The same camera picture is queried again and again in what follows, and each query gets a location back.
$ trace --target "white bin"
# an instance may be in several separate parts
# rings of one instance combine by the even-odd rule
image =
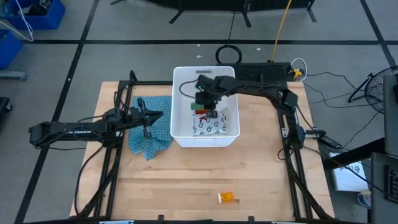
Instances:
[[[232,67],[177,67],[174,69],[172,114],[170,133],[181,147],[227,147],[240,134],[238,96],[222,97],[218,102],[216,110],[227,108],[227,134],[212,136],[193,136],[193,111],[191,103],[195,99],[183,96],[180,93],[180,85],[187,81],[196,80],[199,75],[214,78],[227,75],[235,77]],[[199,90],[195,88],[196,83],[187,83],[182,87],[182,92],[195,96]]]

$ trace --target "wooden table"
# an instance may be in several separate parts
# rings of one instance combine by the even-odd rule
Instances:
[[[102,84],[95,115],[113,107],[117,87],[118,82]],[[311,122],[303,84],[289,83],[289,88],[298,94],[300,109]],[[132,94],[155,96],[171,92],[171,86],[134,86]],[[165,220],[247,221],[248,216],[254,216],[256,221],[293,220],[285,162],[277,158],[282,148],[277,111],[261,97],[239,95],[238,103],[241,134],[227,148],[181,148],[173,141],[166,151],[146,161],[142,154],[131,152],[125,134],[112,219],[156,220],[158,215],[164,215]],[[309,129],[299,118],[300,124]],[[305,146],[318,149],[313,139],[306,139]],[[100,143],[89,142],[84,160],[99,147]],[[82,173],[80,210],[98,189],[104,154],[103,149]],[[334,216],[320,155],[307,149],[302,149],[301,155],[309,191]],[[236,202],[219,204],[217,193],[225,191],[234,192]],[[298,188],[297,192],[304,217],[302,194]]]

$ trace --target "blue cloth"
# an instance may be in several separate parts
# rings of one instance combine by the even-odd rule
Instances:
[[[163,111],[163,116],[159,118],[149,131],[152,134],[150,139],[144,137],[144,127],[132,128],[129,131],[129,146],[134,154],[144,152],[144,158],[148,161],[153,159],[158,151],[166,150],[172,143],[173,137],[170,135],[170,120],[172,110],[171,96],[135,96],[132,105],[138,108],[137,99],[142,98],[148,110]]]

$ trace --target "gray floor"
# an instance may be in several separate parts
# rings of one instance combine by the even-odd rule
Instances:
[[[42,40],[79,40],[94,0],[64,0],[67,8],[58,30],[35,31]],[[170,40],[227,39],[231,25],[230,12],[184,12],[170,25],[173,9],[128,0],[110,6],[100,0],[88,33],[88,40]],[[366,0],[386,40],[398,40],[395,0]],[[313,6],[317,23],[303,9],[291,10],[280,38],[282,40],[377,40],[359,0],[317,0]],[[248,29],[237,14],[232,39],[268,39],[276,36],[283,11],[249,14],[253,27]],[[139,80],[171,80],[177,66],[214,65],[218,44],[186,45],[85,45],[61,114],[61,121],[75,121],[94,113],[103,81],[128,78],[133,69]],[[243,62],[265,62],[272,45],[237,45]],[[51,120],[65,77],[76,52],[73,44],[25,44],[11,70],[26,71],[28,80],[1,80],[0,95],[10,97],[14,109],[4,119],[0,133],[0,217],[1,223],[12,223],[39,152],[29,144],[27,128]],[[398,46],[388,46],[398,60]],[[370,72],[389,66],[380,45],[279,45],[276,62],[289,62],[302,57],[311,74],[331,71],[343,74],[358,86]],[[224,62],[234,62],[233,52],[221,54]],[[306,83],[321,90],[326,97],[350,93],[353,88],[342,78],[329,75],[309,77]],[[307,88],[309,102],[321,99]],[[347,98],[330,100],[346,106]],[[359,100],[353,105],[365,104]],[[371,107],[329,108],[323,103],[311,105],[316,126],[329,137],[345,144],[376,113]],[[384,135],[383,117],[376,119],[347,148],[355,148]],[[57,143],[57,146],[84,146],[85,143]],[[67,218],[70,212],[83,151],[51,151],[47,156],[25,221]],[[356,194],[336,192],[330,173],[326,173],[337,218],[365,222],[366,209],[356,202]]]

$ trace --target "blue bin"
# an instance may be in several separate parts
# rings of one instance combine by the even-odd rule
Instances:
[[[14,37],[11,31],[0,29],[0,69],[6,69],[22,48],[22,43]]]
[[[30,6],[40,0],[18,0],[21,7]],[[11,9],[18,12],[19,8],[15,0],[10,0]],[[65,6],[60,0],[53,0],[47,15],[45,16],[25,16],[26,21],[30,24],[33,30],[50,30],[58,29],[62,17],[65,14]],[[26,30],[27,27],[21,16],[6,16],[7,19],[16,29]]]

